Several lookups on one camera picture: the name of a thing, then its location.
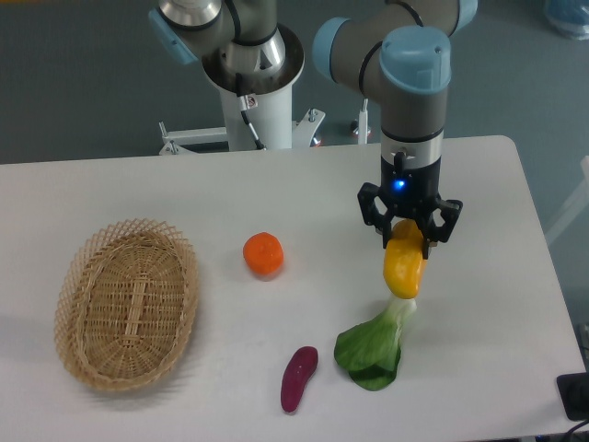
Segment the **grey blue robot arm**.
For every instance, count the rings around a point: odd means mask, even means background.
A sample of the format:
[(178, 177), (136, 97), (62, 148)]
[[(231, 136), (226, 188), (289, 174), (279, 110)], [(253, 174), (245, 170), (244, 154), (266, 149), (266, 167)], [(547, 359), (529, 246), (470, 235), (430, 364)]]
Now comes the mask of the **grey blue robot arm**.
[[(313, 40), (316, 69), (381, 111), (381, 181), (358, 193), (364, 222), (389, 242), (395, 218), (414, 221), (423, 254), (449, 240), (462, 209), (438, 186), (449, 39), (477, 8), (474, 1), (389, 1), (364, 20), (326, 21)], [(200, 62), (217, 88), (230, 149), (294, 146), (292, 87), (306, 57), (275, 2), (160, 1), (148, 17), (168, 53), (181, 64)]]

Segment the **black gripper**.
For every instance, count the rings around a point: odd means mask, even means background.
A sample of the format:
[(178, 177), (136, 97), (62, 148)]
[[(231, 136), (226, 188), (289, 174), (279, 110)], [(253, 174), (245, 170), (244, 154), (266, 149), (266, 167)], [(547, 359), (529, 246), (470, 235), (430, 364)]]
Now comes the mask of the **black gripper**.
[[(397, 173), (395, 166), (381, 159), (380, 188), (365, 182), (357, 193), (363, 221), (382, 237), (385, 249), (392, 238), (394, 217), (415, 218), (422, 233), (422, 257), (428, 259), (434, 243), (446, 243), (463, 209), (460, 200), (445, 200), (439, 196), (441, 160), (429, 166)], [(376, 200), (384, 203), (381, 213)]]

